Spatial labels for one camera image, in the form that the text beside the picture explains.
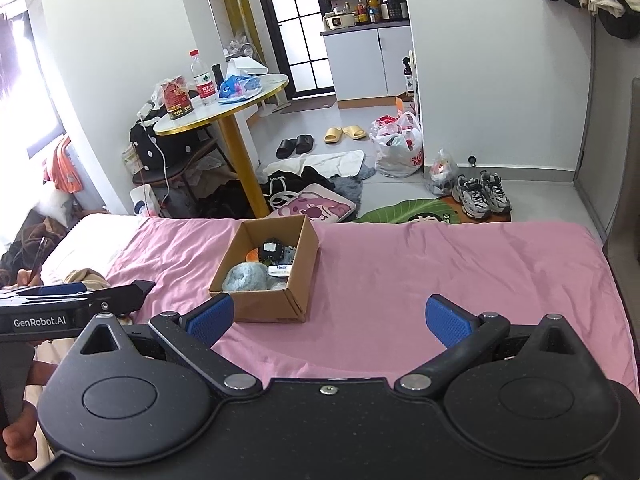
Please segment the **person's left hand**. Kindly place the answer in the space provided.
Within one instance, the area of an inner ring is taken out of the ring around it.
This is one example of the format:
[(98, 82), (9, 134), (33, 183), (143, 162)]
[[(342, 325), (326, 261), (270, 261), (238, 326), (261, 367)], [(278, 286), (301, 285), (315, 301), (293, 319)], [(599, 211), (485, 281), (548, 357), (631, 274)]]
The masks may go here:
[[(34, 361), (27, 376), (26, 385), (42, 387), (55, 372), (56, 364)], [(2, 431), (2, 440), (11, 460), (29, 463), (37, 458), (37, 410), (29, 402), (23, 402), (23, 409), (17, 420)]]

